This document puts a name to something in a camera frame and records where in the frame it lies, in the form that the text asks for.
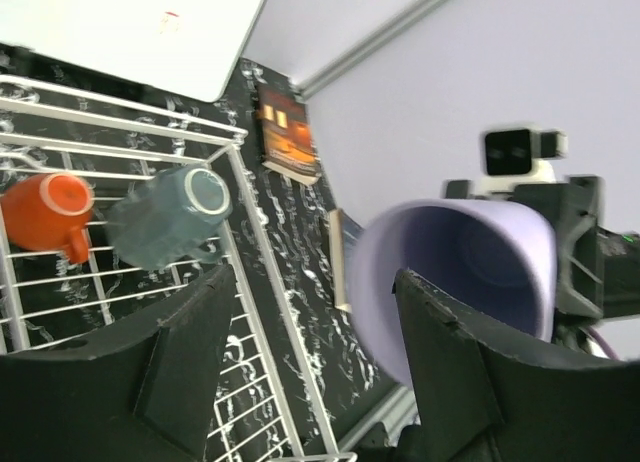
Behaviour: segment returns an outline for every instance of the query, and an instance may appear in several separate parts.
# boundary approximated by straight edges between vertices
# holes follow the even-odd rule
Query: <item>dish rack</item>
[[[80,101],[80,108],[86,110],[75,110],[43,103],[40,101],[39,91],[75,98]],[[126,113],[126,109],[133,110],[139,116],[135,119],[117,118],[101,114],[99,110],[94,110],[94,107],[117,108],[123,113]],[[120,184],[126,190],[126,187],[131,183],[152,178],[157,167],[206,164],[213,168],[212,164],[222,162],[223,156],[226,156],[264,260],[281,319],[291,340],[327,455],[306,456],[304,454],[276,364],[256,310],[255,300],[247,281],[238,247],[228,222],[225,222],[219,231],[219,237],[210,239],[209,244],[212,248],[224,250],[225,255],[222,263],[230,264],[234,269],[238,289],[236,297],[240,307],[236,312],[237,315],[232,319],[220,386],[223,385],[225,377],[229,377],[236,371],[248,369],[247,371],[252,372],[253,376],[246,379],[243,384],[236,383],[234,386],[227,386],[226,391],[218,391],[212,414],[216,428],[211,431],[209,437],[217,439],[217,446],[223,447],[224,453],[216,454],[215,458],[211,460],[213,462],[241,462],[243,460],[240,455],[242,448],[259,437],[265,439],[265,451],[258,460],[247,462],[353,462],[357,459],[356,454],[340,453],[338,450],[322,395],[307,359],[306,348],[289,309],[289,301],[280,270],[261,218],[262,211],[247,177],[248,172],[240,152],[247,135],[246,130],[188,114],[11,75],[0,75],[0,115],[3,114],[6,117],[0,118],[0,174],[2,176],[0,184],[2,190],[7,183],[21,180],[35,173],[69,171],[85,178],[94,187],[95,212],[98,215],[100,207],[108,207],[119,198],[117,195],[109,193],[104,195],[100,191],[104,184],[108,186]],[[156,136],[174,142],[179,141],[185,145],[202,144],[208,149],[202,151],[206,155],[194,157],[189,155],[189,151],[185,150],[184,146],[178,150],[140,150],[132,147],[116,147],[95,141],[27,135],[13,131],[12,117],[18,115],[34,117],[34,120],[37,119],[38,124],[43,127],[49,123],[60,122],[82,124],[95,129],[96,133],[124,131],[129,136]],[[153,117],[167,118],[171,123],[167,126],[155,125]],[[198,126],[203,132],[187,130],[189,125]],[[209,135],[204,133],[204,130],[223,135]],[[98,161],[108,160],[112,165],[124,168],[113,171],[99,167],[87,168],[84,165],[78,167],[78,157],[85,156],[91,156],[93,160]],[[136,267],[120,267],[117,263],[117,257],[111,251],[112,248],[104,240],[97,240],[92,233],[96,226],[104,223],[101,217],[94,218],[89,223],[87,235],[91,244],[91,252],[90,260],[88,264],[85,264],[88,268],[85,266],[74,267],[69,266],[64,256],[60,256],[56,252],[23,252],[13,247],[7,240],[0,211],[0,257],[2,260],[0,275],[3,295],[0,325],[5,334],[5,337],[0,337],[0,354],[42,349],[82,335],[74,333],[67,337],[55,338],[49,334],[48,337],[45,336],[44,342],[40,337],[40,342],[34,344],[32,334],[38,333],[40,336],[43,334],[43,328],[37,325],[39,317],[93,309],[95,313],[99,314],[98,318],[101,318],[98,326],[108,325],[114,322],[114,316],[110,310],[112,307],[117,307],[119,304],[140,303],[140,301],[152,303],[154,298],[165,297],[185,287],[188,284],[189,274],[201,270],[195,260],[180,260],[168,266],[165,271],[161,271],[162,273],[144,273]],[[105,260],[105,256],[107,260],[115,261],[112,267],[105,268],[104,263],[101,263]],[[37,265],[38,261],[43,260],[53,261],[57,272],[52,276],[38,275],[32,278],[25,277],[21,273],[26,265]],[[133,273],[146,274],[145,277],[153,283],[138,283],[132,293],[114,295],[113,281],[124,277],[124,274]],[[46,290],[71,291],[75,295],[66,298],[67,303],[57,307],[38,311],[30,311],[25,308],[23,303],[27,300],[25,294],[34,288],[47,285],[50,289]],[[245,358],[236,356],[234,348],[245,347],[245,344],[247,346],[253,344],[254,350]],[[259,398],[253,398],[254,405],[239,414],[226,410],[229,402],[245,391],[260,395]],[[229,434],[234,425],[241,423],[245,417],[254,417],[256,413],[260,413],[257,418],[258,428],[243,440],[233,440]],[[285,449],[288,449],[293,457],[283,458]]]

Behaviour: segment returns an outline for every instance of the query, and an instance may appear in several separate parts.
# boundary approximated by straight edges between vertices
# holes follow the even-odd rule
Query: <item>white surface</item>
[[[519,184],[552,184],[557,182],[553,166],[547,160],[534,160],[533,170],[527,175],[508,175],[500,177],[480,177],[473,183],[474,195],[489,195],[491,192],[511,192]]]
[[[0,42],[212,102],[262,1],[0,0]]]
[[[244,56],[311,78],[414,0],[267,0]]]
[[[640,229],[638,0],[452,0],[315,95],[311,124],[337,203],[366,224],[442,181],[481,175],[480,134],[563,130],[559,178],[605,178],[604,225]],[[601,334],[640,356],[638,320]]]

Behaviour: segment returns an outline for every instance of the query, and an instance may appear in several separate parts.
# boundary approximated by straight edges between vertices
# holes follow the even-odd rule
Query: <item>mug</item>
[[[139,185],[107,213],[106,234],[114,252],[129,265],[161,270],[184,256],[213,264],[218,252],[200,246],[231,213],[229,188],[204,167],[160,172]]]
[[[0,197],[10,242],[26,250],[62,250],[69,262],[89,260],[85,226],[93,191],[68,172],[39,174],[13,185]]]

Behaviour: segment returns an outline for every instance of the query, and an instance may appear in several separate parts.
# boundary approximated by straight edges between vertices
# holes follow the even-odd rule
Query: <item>black marble wall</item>
[[[0,48],[0,71],[6,73],[15,70],[15,62],[7,51]],[[119,97],[132,96],[131,89],[125,84],[47,61],[34,62],[29,76]],[[327,413],[339,439],[393,384],[367,358],[358,344],[348,317],[331,307],[332,281],[328,253],[323,246],[323,229],[327,211],[333,208],[334,203],[326,179],[321,178],[313,187],[304,187],[262,168],[253,115],[253,97],[258,84],[270,84],[284,91],[291,90],[284,76],[243,60],[238,64],[225,95],[214,104],[188,101],[170,94],[161,95],[159,100],[169,110],[249,130],[242,147],[247,175],[263,209],[261,216],[280,266],[291,311],[309,352],[308,362],[323,393]],[[175,119],[136,113],[108,104],[43,91],[36,92],[25,87],[2,84],[0,90],[5,96],[22,100],[39,99],[44,103],[73,109],[214,133],[206,127],[187,126]],[[179,139],[124,133],[2,111],[0,132],[29,133],[195,157],[203,157],[213,151],[211,146],[185,144],[184,140]],[[25,153],[24,149],[10,144],[0,144],[0,150]],[[40,149],[31,149],[26,153],[49,166],[75,170],[153,174],[167,166],[150,162],[143,167],[135,160],[96,158],[90,154],[70,154],[66,157],[55,151]],[[0,186],[3,190],[28,175],[23,171],[27,166],[20,162],[4,158],[0,162]],[[282,324],[226,157],[216,161],[214,169],[225,177],[232,191],[234,212],[230,224],[299,434],[310,451],[317,451],[318,429],[315,416],[309,408],[308,394],[299,375],[300,369],[293,356],[291,343]],[[89,264],[69,266],[57,255],[31,257],[23,254],[13,259],[21,285],[20,296],[24,312],[30,314],[26,323],[33,346],[50,344],[125,317],[187,284],[206,269],[197,263],[185,262],[177,264],[172,270],[143,272],[121,262],[108,250],[101,226],[102,211],[112,203],[114,197],[121,196],[127,190],[130,181],[109,178],[94,180],[91,176],[88,180],[95,186],[96,196],[99,198],[90,235],[94,247],[105,248],[94,252],[100,275],[92,275]],[[60,277],[67,277],[67,280],[59,280]],[[111,301],[109,304],[99,303],[101,291]],[[5,341],[11,349],[5,319],[6,314],[3,313]],[[256,342],[251,337],[240,302],[231,334],[226,353],[228,370],[222,377],[218,391],[220,402],[212,420],[207,460],[217,460],[235,445],[242,445],[237,451],[242,458],[234,460],[257,461],[263,460],[262,457],[267,453],[270,457],[286,454],[287,443],[282,426],[269,425],[269,421],[277,415],[277,406],[270,398],[268,384],[262,378],[264,367],[259,363],[260,359],[254,357],[257,354]],[[105,377],[117,378],[117,374],[105,374]],[[250,382],[255,382],[251,388],[238,391]],[[250,443],[242,444],[255,431],[261,431],[260,435]]]

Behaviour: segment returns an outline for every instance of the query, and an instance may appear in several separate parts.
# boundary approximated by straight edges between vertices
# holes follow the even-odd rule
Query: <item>white wall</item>
[[[267,0],[244,57],[302,83],[412,1]]]
[[[309,103],[338,203],[356,220],[480,175],[479,133],[565,130],[560,174],[606,179],[605,225],[640,231],[640,0],[452,0]],[[640,356],[640,323],[603,334]]]

